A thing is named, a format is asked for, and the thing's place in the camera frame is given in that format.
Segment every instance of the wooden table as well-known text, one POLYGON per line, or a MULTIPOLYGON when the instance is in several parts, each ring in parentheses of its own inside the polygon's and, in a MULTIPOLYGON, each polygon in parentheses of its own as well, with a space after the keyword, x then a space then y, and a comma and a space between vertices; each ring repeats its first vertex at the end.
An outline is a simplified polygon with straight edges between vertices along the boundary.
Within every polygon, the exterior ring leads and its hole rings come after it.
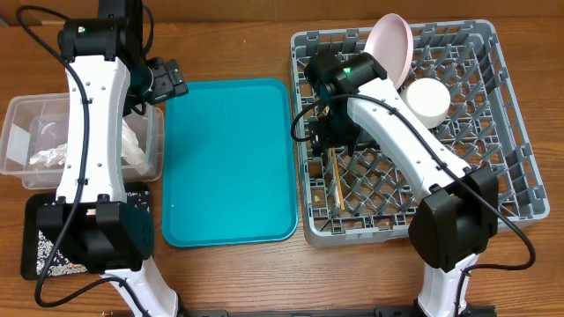
MULTIPOLYGON (((519 106, 533 144, 552 211, 525 231, 538 262, 524 272, 476 272, 467 299, 497 305, 500 316, 564 314, 564 21, 496 18, 519 106)), ((303 30, 371 26, 374 21, 158 25, 151 55, 176 58, 189 81, 274 77, 289 85, 289 45, 303 30)), ((40 27, 55 44, 58 27, 40 27)), ((18 27, 1 28, 0 119, 18 95, 66 92, 63 67, 18 27)), ((156 229, 154 258, 170 287, 189 309, 235 311, 371 309, 410 304, 421 289, 423 261, 409 240, 347 247, 311 247, 301 223, 280 243, 176 249, 160 233, 161 182, 151 184, 156 229)), ((34 282, 19 275, 24 206, 33 193, 16 178, 0 176, 0 315, 100 316, 127 310, 103 285, 65 306, 40 309, 34 282)), ((514 234, 494 237, 481 262, 520 263, 523 244, 514 234)), ((49 280, 46 299, 61 298, 96 276, 49 280)))

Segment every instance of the white cylinder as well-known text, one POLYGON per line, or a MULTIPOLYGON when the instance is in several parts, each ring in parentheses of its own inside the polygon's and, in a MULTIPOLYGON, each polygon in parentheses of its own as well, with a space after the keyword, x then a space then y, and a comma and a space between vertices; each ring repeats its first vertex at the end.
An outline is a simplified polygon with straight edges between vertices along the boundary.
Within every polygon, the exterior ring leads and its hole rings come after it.
POLYGON ((427 129, 438 126, 447 118, 449 89, 436 79, 418 79, 407 86, 400 96, 427 129))

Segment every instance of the teal tray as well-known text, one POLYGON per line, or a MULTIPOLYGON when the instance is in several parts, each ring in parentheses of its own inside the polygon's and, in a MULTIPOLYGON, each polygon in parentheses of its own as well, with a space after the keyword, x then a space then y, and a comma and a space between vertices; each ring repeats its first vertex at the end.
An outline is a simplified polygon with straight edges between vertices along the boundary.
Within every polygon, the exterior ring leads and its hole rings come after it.
POLYGON ((286 86, 188 83, 167 101, 162 232, 174 247, 279 241, 298 224, 286 86))

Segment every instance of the white tissue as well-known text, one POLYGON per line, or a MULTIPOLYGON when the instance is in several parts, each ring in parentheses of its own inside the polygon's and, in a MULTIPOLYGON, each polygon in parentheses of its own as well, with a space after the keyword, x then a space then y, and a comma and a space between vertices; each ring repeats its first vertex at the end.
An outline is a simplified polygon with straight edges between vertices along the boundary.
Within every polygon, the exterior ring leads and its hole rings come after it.
MULTIPOLYGON (((67 144, 61 144, 55 149, 39 151, 29 159, 30 165, 43 163, 45 167, 54 164, 63 165, 67 157, 67 144)), ((135 132, 130 129, 125 120, 122 119, 122 158, 134 166, 141 175, 147 173, 149 165, 144 163, 145 153, 139 148, 139 141, 135 132)))

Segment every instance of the gray plastic basket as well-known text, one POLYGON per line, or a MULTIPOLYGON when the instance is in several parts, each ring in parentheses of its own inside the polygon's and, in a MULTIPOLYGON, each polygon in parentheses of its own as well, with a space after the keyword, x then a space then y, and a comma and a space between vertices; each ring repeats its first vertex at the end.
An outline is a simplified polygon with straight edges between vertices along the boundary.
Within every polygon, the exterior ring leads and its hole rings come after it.
MULTIPOLYGON (((433 129, 451 151, 499 177, 499 209, 519 227, 548 215, 545 188, 517 105, 494 26, 485 20, 411 25, 413 61, 407 83, 441 80, 450 91, 449 117, 433 129)), ((330 50, 342 61, 362 52, 371 27, 296 33, 291 40, 293 112, 316 96, 304 78, 309 57, 330 50)), ((297 135, 308 134, 308 117, 297 135)), ((335 205, 332 158, 314 158, 298 144, 306 240, 316 247, 383 242, 407 236, 417 204, 401 176, 374 149, 336 149, 345 209, 335 205)), ((508 228, 500 222, 500 231, 508 228)))

